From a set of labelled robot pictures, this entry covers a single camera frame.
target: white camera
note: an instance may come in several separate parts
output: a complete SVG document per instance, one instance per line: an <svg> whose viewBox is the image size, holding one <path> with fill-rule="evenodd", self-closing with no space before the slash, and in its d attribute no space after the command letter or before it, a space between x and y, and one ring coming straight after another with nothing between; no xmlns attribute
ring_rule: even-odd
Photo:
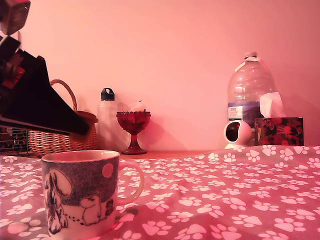
<svg viewBox="0 0 320 240"><path fill-rule="evenodd" d="M224 149L246 147L252 138L251 127L245 121L231 121L223 130L224 139L228 142Z"/></svg>

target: black bottle cap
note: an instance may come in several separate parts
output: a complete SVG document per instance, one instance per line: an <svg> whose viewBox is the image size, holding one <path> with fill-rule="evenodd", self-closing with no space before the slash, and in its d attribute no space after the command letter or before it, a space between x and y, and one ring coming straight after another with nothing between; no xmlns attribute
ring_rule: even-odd
<svg viewBox="0 0 320 240"><path fill-rule="evenodd" d="M106 87L102 90L101 92L101 100L109 100L109 101L114 101L115 100L115 93L112 91L111 88Z"/></svg>

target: wicker basket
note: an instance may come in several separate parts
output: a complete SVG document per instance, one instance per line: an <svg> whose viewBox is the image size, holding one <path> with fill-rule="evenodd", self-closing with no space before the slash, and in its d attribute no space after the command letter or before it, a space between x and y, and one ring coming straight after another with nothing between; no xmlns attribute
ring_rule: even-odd
<svg viewBox="0 0 320 240"><path fill-rule="evenodd" d="M95 115L84 112L84 111L77 111L77 101L74 93L70 89L70 87L63 82L62 80L52 80L50 85L54 84L61 84L63 85L69 94L71 95L72 102L73 102L73 110L83 118L97 122L97 118ZM42 131L33 131L30 130L28 133L28 140L29 140L29 148L30 150L36 154L37 156L44 156L47 154L52 153L61 153L61 152L70 152L70 151L82 151L82 150L94 150L97 148L97 132L96 127L93 124L93 129L89 134L86 142L76 142L70 139L69 136L55 134L55 133L48 133Z"/></svg>

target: pink tablecloth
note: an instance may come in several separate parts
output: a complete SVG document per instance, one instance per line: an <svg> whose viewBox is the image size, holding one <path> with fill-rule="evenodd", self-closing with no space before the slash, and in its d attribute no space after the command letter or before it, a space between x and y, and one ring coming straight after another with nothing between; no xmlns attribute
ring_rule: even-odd
<svg viewBox="0 0 320 240"><path fill-rule="evenodd" d="M144 191L100 240L320 239L320 147L142 159ZM39 160L1 156L1 239L48 239ZM119 195L138 186L120 174Z"/></svg>

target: mug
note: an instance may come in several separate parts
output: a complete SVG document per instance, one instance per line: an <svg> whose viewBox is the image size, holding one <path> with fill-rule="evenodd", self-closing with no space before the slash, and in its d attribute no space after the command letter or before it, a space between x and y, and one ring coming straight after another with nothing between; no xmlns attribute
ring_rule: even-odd
<svg viewBox="0 0 320 240"><path fill-rule="evenodd" d="M110 230L116 206L133 202L144 187L138 164L119 162L116 151L86 150L53 153L42 157L45 210L54 240L88 240ZM134 168L140 176L137 191L118 198L118 172Z"/></svg>

